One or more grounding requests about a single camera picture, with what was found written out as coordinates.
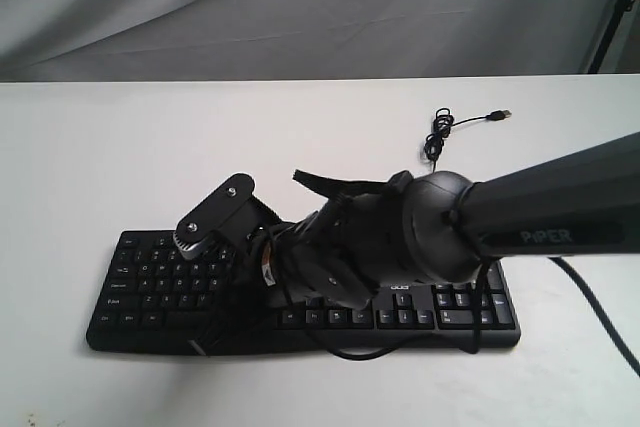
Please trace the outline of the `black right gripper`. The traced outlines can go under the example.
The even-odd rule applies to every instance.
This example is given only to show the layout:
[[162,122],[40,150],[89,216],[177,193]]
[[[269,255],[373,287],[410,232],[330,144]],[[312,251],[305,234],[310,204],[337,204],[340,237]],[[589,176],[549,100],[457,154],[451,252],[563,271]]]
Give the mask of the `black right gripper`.
[[299,222],[260,225],[238,262],[234,285],[272,308],[316,297],[347,308],[366,307],[380,285],[357,265],[345,243],[351,203],[339,196]]

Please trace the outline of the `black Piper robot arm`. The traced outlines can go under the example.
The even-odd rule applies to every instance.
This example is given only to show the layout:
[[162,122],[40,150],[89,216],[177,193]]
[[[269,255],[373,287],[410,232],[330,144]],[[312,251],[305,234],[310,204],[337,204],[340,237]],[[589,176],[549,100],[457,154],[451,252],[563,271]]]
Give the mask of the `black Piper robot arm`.
[[319,296],[362,308],[384,287],[464,283],[504,257],[639,250],[637,134],[485,182],[449,171],[294,178],[324,205],[268,227],[242,266],[273,308]]

